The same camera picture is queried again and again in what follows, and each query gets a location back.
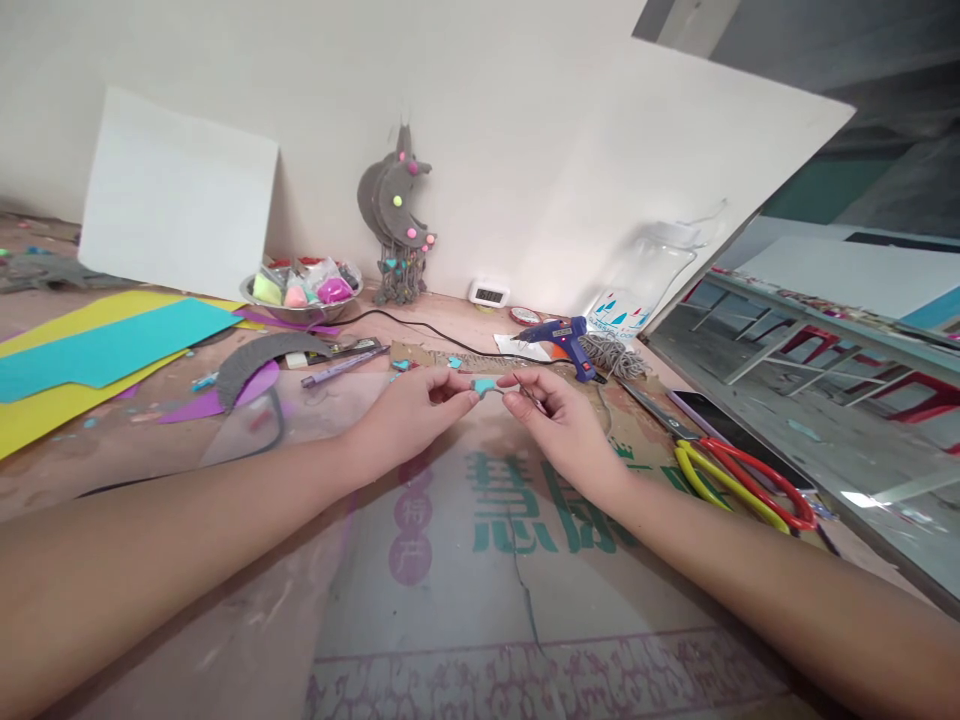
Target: red scissors handle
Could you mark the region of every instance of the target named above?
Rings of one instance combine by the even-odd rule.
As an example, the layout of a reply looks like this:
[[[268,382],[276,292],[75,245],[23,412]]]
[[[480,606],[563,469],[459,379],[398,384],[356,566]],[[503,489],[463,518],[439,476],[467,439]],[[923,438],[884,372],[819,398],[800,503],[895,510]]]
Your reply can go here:
[[[778,473],[766,463],[763,463],[752,455],[748,455],[747,453],[743,452],[743,450],[735,448],[731,445],[727,445],[725,442],[721,442],[715,438],[703,438],[698,442],[707,450],[709,450],[717,458],[717,460],[723,464],[730,474],[740,481],[741,485],[756,495],[760,502],[779,515],[783,521],[787,523],[787,525],[792,528],[796,528],[797,530],[817,529],[817,519],[813,514],[813,508],[810,507],[810,503],[808,503],[806,498],[804,498],[803,495],[801,495],[800,492],[793,486],[793,483],[787,480],[783,475]],[[787,512],[787,510],[781,507],[778,502],[767,495],[766,490],[760,487],[757,484],[757,481],[750,476],[750,473],[744,470],[743,466],[738,464],[734,458],[739,460],[744,465],[749,465],[755,470],[763,473],[764,476],[770,478],[770,481],[778,488],[783,490],[787,497],[790,498],[790,502],[793,503],[796,514],[794,515]]]

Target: hot glue gun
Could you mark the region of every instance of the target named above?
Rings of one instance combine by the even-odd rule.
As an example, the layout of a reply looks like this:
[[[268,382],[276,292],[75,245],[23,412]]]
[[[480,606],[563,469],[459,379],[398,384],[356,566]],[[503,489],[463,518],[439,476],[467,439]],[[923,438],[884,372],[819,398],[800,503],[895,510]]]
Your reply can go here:
[[[577,369],[577,380],[587,382],[593,380],[597,371],[584,352],[580,344],[580,336],[587,332],[587,319],[580,317],[567,320],[548,320],[545,323],[534,325],[516,335],[513,339],[520,342],[552,342],[563,350],[573,361]]]

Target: teal foam piece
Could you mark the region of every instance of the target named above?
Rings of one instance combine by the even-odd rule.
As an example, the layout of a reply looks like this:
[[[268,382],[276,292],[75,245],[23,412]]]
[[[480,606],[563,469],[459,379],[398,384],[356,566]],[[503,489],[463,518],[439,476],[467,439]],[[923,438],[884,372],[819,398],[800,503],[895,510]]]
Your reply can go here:
[[[65,383],[102,388],[243,318],[194,298],[0,358],[0,402]]]
[[[480,378],[479,380],[474,380],[472,385],[473,385],[473,389],[480,394],[480,398],[482,399],[483,396],[487,394],[487,392],[489,392],[490,390],[495,390],[497,388],[497,381],[488,380],[487,378]]]

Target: forearm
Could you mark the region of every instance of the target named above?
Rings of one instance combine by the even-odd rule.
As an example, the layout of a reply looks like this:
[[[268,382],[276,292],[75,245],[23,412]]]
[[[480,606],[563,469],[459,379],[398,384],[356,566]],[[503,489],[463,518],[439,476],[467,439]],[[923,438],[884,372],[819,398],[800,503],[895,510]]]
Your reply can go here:
[[[957,707],[960,626],[899,588],[753,520],[617,468],[591,499],[859,713]]]
[[[0,717],[32,716],[387,469],[352,442],[284,448],[0,526]]]

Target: scissors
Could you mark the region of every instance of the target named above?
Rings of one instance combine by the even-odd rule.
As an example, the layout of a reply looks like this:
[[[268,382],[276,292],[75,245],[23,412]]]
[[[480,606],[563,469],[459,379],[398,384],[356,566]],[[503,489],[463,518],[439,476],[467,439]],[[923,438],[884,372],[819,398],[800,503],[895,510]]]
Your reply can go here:
[[[716,438],[703,437],[691,430],[687,430],[678,420],[661,410],[660,406],[649,397],[630,387],[623,381],[618,382],[620,382],[623,389],[630,394],[630,397],[640,403],[644,410],[653,415],[674,437],[677,442],[677,447],[673,452],[677,457],[677,462],[680,464],[680,469],[683,471],[684,477],[686,477],[694,490],[696,490],[697,494],[704,500],[724,510],[730,509],[716,493],[708,488],[700,479],[700,476],[697,475],[697,472],[693,468],[694,463],[706,470],[707,473],[746,504],[747,507],[780,532],[790,534],[790,528],[796,530],[817,529],[817,520],[813,514],[813,508],[810,507],[810,503],[807,502],[806,498],[804,498],[783,475],[766,463],[743,452],[743,450],[739,450]],[[694,442],[708,450],[719,460],[729,471],[729,474],[717,467],[706,456],[694,448],[693,445],[691,445],[691,443]],[[793,503],[797,514],[791,514],[767,495],[766,491],[757,484],[756,480],[750,476],[750,473],[744,469],[743,465],[749,465],[754,468],[769,478],[774,485],[783,490]]]

